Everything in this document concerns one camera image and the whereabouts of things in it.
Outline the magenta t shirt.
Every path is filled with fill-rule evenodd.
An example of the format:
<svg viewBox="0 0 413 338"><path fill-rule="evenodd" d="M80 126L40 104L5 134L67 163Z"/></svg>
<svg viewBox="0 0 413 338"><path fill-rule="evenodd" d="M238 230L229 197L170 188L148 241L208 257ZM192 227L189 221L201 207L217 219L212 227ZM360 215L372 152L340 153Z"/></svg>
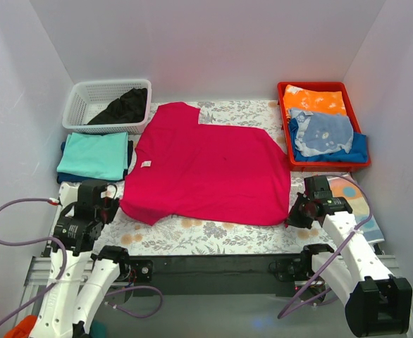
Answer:
<svg viewBox="0 0 413 338"><path fill-rule="evenodd" d="M142 133L120 206L154 225L170 215L274 226L289 213L287 155L266 130L199 122L200 110L164 104Z"/></svg>

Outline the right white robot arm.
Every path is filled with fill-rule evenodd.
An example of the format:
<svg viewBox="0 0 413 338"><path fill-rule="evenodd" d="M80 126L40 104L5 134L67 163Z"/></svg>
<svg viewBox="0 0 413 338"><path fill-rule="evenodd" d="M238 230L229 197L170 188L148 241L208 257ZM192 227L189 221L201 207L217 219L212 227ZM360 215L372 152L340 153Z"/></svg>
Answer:
<svg viewBox="0 0 413 338"><path fill-rule="evenodd" d="M284 318L298 307L294 304L318 278L327 284L324 293L333 292L345 308L345 318L356 337L405 334L409 330L412 286L395 276L378 258L361 227L371 220L357 221L343 197L335 197L328 176L304 179L304 192L290 209L287 223L309 228L318 222L336 247L327 244L305 246L300 271L307 278L288 305L278 314Z"/></svg>

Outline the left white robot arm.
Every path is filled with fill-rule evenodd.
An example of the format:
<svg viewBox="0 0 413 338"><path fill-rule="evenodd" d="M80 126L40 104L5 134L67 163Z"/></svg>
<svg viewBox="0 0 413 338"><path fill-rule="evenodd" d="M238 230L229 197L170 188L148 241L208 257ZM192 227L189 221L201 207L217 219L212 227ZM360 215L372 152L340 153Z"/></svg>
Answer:
<svg viewBox="0 0 413 338"><path fill-rule="evenodd" d="M105 246L94 256L94 243L119 207L117 186L87 180L63 196L53 236L64 247L51 247L48 285L31 337L88 337L109 287L130 276L128 250Z"/></svg>

